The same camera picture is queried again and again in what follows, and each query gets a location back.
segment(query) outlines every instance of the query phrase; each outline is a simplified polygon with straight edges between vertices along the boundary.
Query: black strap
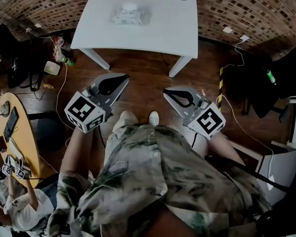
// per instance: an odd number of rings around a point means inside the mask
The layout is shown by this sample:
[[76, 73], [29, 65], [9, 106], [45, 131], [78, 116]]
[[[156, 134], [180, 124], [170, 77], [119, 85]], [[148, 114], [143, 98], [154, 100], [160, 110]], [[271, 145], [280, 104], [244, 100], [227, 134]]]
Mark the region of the black strap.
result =
[[290, 187], [286, 187], [286, 186], [283, 186], [283, 185], [280, 185], [280, 184], [277, 184], [277, 183], [274, 183], [272, 182], [271, 180], [269, 180], [268, 178], [266, 178], [265, 176], [262, 176], [261, 174], [258, 174], [256, 172], [254, 172], [253, 170], [249, 169], [248, 167], [234, 161], [234, 160], [231, 160], [229, 158], [225, 158], [225, 157], [220, 157], [220, 156], [206, 156], [205, 157], [205, 160], [208, 161], [209, 163], [212, 161], [212, 162], [215, 162], [215, 161], [224, 161], [224, 162], [227, 162], [227, 163], [230, 163], [232, 165], [234, 165], [235, 167], [243, 170], [244, 172], [247, 172], [248, 174], [250, 174], [251, 176], [254, 176], [255, 178], [257, 179], [260, 179], [261, 181], [265, 182], [265, 183], [268, 183], [272, 186], [274, 186], [275, 188], [283, 191], [283, 192], [288, 192], [290, 190]]

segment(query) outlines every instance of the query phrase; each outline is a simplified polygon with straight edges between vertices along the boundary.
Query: camouflage shirt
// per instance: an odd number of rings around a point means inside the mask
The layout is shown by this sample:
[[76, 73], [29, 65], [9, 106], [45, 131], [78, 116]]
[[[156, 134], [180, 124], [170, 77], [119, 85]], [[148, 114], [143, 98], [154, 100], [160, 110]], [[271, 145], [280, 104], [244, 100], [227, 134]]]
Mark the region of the camouflage shirt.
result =
[[138, 236], [161, 203], [202, 236], [254, 236], [249, 212], [269, 210], [255, 178], [235, 167], [220, 173], [175, 130], [127, 125], [109, 142], [111, 155], [92, 184], [60, 173], [50, 236], [65, 224], [75, 237]]

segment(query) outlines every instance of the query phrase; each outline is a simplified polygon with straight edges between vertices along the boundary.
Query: keyboard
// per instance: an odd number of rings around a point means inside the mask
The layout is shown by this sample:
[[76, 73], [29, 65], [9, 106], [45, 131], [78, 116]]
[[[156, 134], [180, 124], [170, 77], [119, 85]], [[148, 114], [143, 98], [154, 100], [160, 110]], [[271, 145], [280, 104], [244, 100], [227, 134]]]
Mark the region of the keyboard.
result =
[[19, 119], [19, 115], [16, 111], [16, 108], [14, 107], [10, 113], [9, 119], [8, 119], [5, 129], [4, 129], [4, 137], [5, 137], [6, 142], [9, 141], [9, 139], [15, 129], [15, 125], [16, 125], [18, 119]]

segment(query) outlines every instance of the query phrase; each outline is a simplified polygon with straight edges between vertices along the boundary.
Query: person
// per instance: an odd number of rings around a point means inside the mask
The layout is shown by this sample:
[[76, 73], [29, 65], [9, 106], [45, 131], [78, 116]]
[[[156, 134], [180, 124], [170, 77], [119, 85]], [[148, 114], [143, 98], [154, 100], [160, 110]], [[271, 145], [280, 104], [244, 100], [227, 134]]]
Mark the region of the person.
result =
[[0, 226], [27, 232], [32, 237], [45, 235], [48, 218], [56, 208], [57, 175], [49, 177], [51, 184], [41, 189], [33, 189], [26, 179], [27, 193], [19, 197], [15, 197], [13, 181], [13, 176], [9, 175], [8, 197], [4, 208], [0, 207]]
[[[207, 143], [211, 154], [244, 164], [222, 133]], [[144, 125], [121, 114], [93, 183], [86, 180], [91, 144], [92, 132], [74, 130], [49, 236], [250, 237], [253, 216], [270, 209], [255, 178], [236, 167], [219, 172], [183, 135], [160, 126], [157, 112]]]

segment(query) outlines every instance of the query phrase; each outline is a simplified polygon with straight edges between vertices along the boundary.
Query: wooden floor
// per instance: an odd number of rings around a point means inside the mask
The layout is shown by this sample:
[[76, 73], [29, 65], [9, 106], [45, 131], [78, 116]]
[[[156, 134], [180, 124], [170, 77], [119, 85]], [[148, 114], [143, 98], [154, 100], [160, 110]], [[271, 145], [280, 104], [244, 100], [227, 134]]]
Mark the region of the wooden floor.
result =
[[[101, 125], [105, 141], [112, 132], [113, 125], [119, 119], [121, 112], [128, 110], [135, 113], [139, 122], [147, 122], [150, 112], [157, 111], [160, 116], [160, 124], [177, 129], [191, 143], [194, 138], [194, 132], [182, 125], [182, 118], [164, 99], [163, 89], [174, 85], [186, 85], [194, 87], [199, 91], [204, 89], [209, 99], [215, 101], [218, 95], [219, 68], [230, 62], [241, 62], [241, 57], [235, 51], [200, 41], [198, 59], [193, 59], [174, 78], [169, 78], [170, 68], [165, 64], [160, 53], [120, 49], [101, 49], [96, 50], [96, 52], [111, 65], [111, 70], [106, 71], [102, 69], [82, 52], [74, 50], [73, 60], [75, 65], [68, 68], [66, 82], [59, 95], [58, 111], [62, 119], [68, 125], [73, 126], [68, 122], [63, 109], [76, 91], [82, 91], [84, 87], [90, 85], [95, 77], [104, 73], [128, 74], [130, 82], [124, 94], [113, 106], [114, 116]], [[173, 66], [178, 59], [177, 56], [169, 54], [164, 54], [163, 57], [170, 66]], [[57, 93], [64, 82], [65, 74], [66, 67], [62, 66], [58, 76], [45, 76], [43, 78], [43, 81], [53, 85], [54, 89], [43, 89], [44, 96], [41, 101], [38, 101], [33, 94], [18, 95], [29, 114], [50, 110], [55, 111]], [[29, 92], [28, 89], [7, 89], [5, 80], [6, 78], [4, 77], [0, 79], [2, 93], [7, 91], [14, 93]], [[40, 91], [37, 92], [37, 97], [41, 97]], [[231, 101], [231, 104], [243, 129], [256, 139], [267, 145], [269, 145], [271, 140], [283, 143], [287, 141], [290, 120], [285, 123], [279, 123], [278, 114], [273, 112], [269, 112], [265, 118], [259, 119], [253, 110], [251, 110], [248, 116], [242, 116], [242, 103]], [[222, 103], [222, 113], [227, 120], [223, 133], [230, 140], [261, 153], [269, 153], [266, 148], [241, 130], [233, 119], [230, 107], [225, 100]], [[69, 138], [71, 133], [72, 131], [67, 129], [66, 138]], [[98, 139], [96, 142], [98, 145], [94, 149], [94, 153], [102, 154], [103, 146]], [[199, 151], [201, 145], [201, 138], [198, 136], [194, 147], [195, 150]], [[47, 162], [59, 169], [64, 151], [65, 146], [58, 152], [41, 152], [41, 155]]]

